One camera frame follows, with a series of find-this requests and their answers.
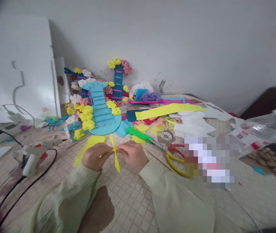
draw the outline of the light green shirt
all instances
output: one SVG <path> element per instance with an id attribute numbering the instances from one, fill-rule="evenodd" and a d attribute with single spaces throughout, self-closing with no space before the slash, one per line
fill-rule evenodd
<path id="1" fill-rule="evenodd" d="M 95 197 L 100 173 L 80 163 L 13 222 L 10 232 L 77 232 Z M 160 232 L 241 232 L 225 216 L 215 214 L 207 190 L 195 180 L 178 176 L 157 161 L 148 162 L 139 175 L 151 188 Z"/>

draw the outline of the yellow paper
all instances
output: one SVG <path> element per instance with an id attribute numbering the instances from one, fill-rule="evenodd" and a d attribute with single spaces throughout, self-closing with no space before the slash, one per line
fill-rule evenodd
<path id="1" fill-rule="evenodd" d="M 142 132 L 142 131 L 146 131 L 146 130 L 148 130 L 148 129 L 149 129 L 149 127 L 148 127 L 148 126 L 146 126 L 145 124 L 136 125 L 136 126 L 135 126 L 135 128 L 136 128 L 138 131 L 140 131 L 140 132 Z"/>
<path id="2" fill-rule="evenodd" d="M 134 129 L 135 129 L 135 130 L 138 130 L 139 132 L 145 134 L 145 130 L 144 130 L 144 131 L 140 131 L 140 130 L 137 128 L 137 126 L 138 126 L 138 125 L 135 125 Z M 132 140 L 133 140 L 134 142 L 140 143 L 141 145 L 145 145 L 145 143 L 146 143 L 145 140 L 143 140 L 143 139 L 141 139 L 141 138 L 139 138 L 139 137 L 137 137 L 137 136 L 135 136 L 135 135 L 132 135 Z"/>
<path id="3" fill-rule="evenodd" d="M 114 143 L 114 139 L 113 139 L 113 135 L 112 134 L 110 134 L 110 140 L 111 140 L 111 143 L 113 145 L 114 159 L 115 159 L 115 168 L 120 173 L 121 172 L 121 170 L 120 170 L 120 164 L 119 164 L 119 160 L 118 160 L 118 155 L 116 154 L 117 148 L 115 148 L 115 143 Z"/>
<path id="4" fill-rule="evenodd" d="M 135 112 L 137 120 L 149 119 L 182 111 L 205 111 L 199 105 L 191 104 L 168 104 L 162 107 L 152 108 L 143 112 Z"/>
<path id="5" fill-rule="evenodd" d="M 153 133 L 157 136 L 161 136 L 162 132 L 165 130 L 165 127 L 166 127 L 165 124 L 160 124 L 158 126 L 155 126 L 152 128 L 151 133 Z"/>
<path id="6" fill-rule="evenodd" d="M 105 142 L 105 140 L 106 140 L 106 136 L 98 136 L 98 135 L 90 136 L 89 139 L 87 140 L 87 142 L 85 143 L 85 145 L 82 147 L 81 151 L 78 153 L 78 155 L 74 159 L 73 167 L 76 167 L 82 161 L 84 152 L 88 148 L 94 146 L 95 144 L 97 144 L 99 142 Z"/>

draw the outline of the pink paper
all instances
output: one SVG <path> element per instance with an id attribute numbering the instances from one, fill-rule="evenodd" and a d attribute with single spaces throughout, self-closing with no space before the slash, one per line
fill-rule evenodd
<path id="1" fill-rule="evenodd" d="M 128 100 L 127 101 L 130 104 L 155 104 L 156 101 L 132 101 L 132 100 Z M 159 104 L 164 104 L 164 105 L 168 105 L 168 104 L 183 104 L 183 100 L 166 100 L 166 99 L 161 99 L 158 101 Z M 196 104 L 193 100 L 185 100 L 186 104 Z"/>

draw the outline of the guitar model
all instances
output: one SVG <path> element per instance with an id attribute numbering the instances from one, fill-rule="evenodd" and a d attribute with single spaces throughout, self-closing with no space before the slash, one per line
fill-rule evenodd
<path id="1" fill-rule="evenodd" d="M 114 132 L 120 125 L 122 116 L 112 114 L 112 109 L 108 108 L 105 100 L 104 88 L 108 86 L 104 82 L 90 82 L 83 85 L 88 90 L 88 96 L 93 102 L 93 118 L 95 128 L 89 130 L 95 135 L 106 135 Z"/>

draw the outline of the brown stain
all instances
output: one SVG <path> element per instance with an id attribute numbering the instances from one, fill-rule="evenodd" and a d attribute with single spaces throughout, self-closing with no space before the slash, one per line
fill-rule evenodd
<path id="1" fill-rule="evenodd" d="M 114 206 L 108 195 L 107 187 L 101 186 L 81 221 L 78 233 L 99 233 L 109 225 L 113 218 Z"/>

